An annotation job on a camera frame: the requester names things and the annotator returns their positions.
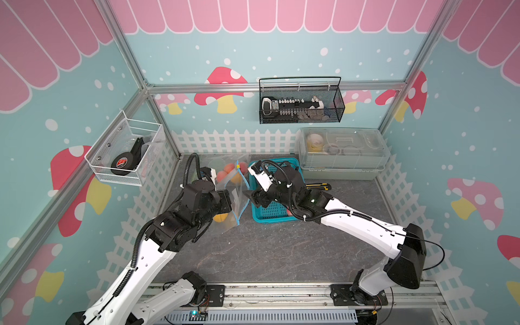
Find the pink peach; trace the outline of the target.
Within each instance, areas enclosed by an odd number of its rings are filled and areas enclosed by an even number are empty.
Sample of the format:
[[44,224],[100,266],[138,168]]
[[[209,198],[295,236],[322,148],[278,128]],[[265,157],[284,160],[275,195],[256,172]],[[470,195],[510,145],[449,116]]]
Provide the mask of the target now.
[[225,180],[225,178],[228,176],[228,173],[225,172],[225,171],[220,171],[218,174],[217,174],[217,182],[221,182],[223,180]]
[[230,164],[227,164],[223,170],[229,174],[229,173],[233,172],[233,170],[235,170],[235,169],[236,169],[236,165],[234,163],[230,163]]

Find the blue stick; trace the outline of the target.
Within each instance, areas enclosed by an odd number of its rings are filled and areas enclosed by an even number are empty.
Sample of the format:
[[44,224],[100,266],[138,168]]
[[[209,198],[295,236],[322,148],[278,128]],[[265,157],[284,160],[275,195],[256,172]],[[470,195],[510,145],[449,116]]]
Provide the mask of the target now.
[[249,204],[249,200],[245,197],[243,192],[250,190],[250,185],[249,185],[248,189],[246,189],[245,186],[240,186],[240,187],[228,186],[228,187],[219,189],[216,185],[216,189],[217,190],[228,190],[230,193],[230,199],[231,199],[231,204],[232,204],[232,211],[230,213],[228,213],[228,217],[226,218],[226,220],[224,222],[217,223],[214,221],[215,228],[220,233],[223,234],[223,233],[227,232],[228,230],[231,230],[232,228],[235,228],[240,225],[241,216],[244,213],[244,211],[246,210],[247,205]]

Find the yellow peach with leaf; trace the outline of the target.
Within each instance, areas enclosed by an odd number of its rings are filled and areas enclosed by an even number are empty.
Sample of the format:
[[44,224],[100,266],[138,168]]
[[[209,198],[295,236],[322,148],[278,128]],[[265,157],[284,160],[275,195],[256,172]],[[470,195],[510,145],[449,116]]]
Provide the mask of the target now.
[[226,220],[226,218],[228,217],[228,214],[227,213],[222,213],[222,214],[219,214],[219,215],[216,215],[213,220],[217,223],[222,223]]

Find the clear green zip-top bag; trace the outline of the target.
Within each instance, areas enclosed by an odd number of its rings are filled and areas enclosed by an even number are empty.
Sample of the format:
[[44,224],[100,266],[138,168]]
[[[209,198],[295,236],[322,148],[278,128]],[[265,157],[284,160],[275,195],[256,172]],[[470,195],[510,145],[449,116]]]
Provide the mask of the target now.
[[203,154],[201,166],[215,170],[215,181],[219,189],[228,186],[249,188],[250,154]]

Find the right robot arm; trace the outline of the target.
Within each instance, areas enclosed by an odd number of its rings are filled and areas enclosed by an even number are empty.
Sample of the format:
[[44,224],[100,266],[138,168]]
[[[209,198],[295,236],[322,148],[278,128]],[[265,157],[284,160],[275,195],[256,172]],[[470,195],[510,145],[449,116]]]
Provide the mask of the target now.
[[416,290],[421,285],[429,241],[420,226],[386,223],[352,208],[327,191],[308,188],[289,162],[257,161],[248,168],[257,188],[246,192],[256,207],[281,204],[302,222],[316,222],[354,236],[384,254],[383,260],[361,269],[347,290],[355,304],[379,305],[379,295],[394,286]]

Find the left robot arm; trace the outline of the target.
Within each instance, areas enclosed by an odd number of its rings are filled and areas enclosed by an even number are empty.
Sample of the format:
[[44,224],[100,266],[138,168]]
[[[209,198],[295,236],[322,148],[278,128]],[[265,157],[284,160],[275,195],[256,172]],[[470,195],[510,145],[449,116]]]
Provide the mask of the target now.
[[195,272],[184,274],[170,288],[144,302],[140,298],[186,243],[198,241],[216,215],[231,210],[229,192],[217,190],[211,169],[201,167],[198,154],[191,154],[181,193],[163,213],[143,225],[130,263],[90,308],[75,312],[66,323],[154,324],[176,307],[199,306],[207,283]]

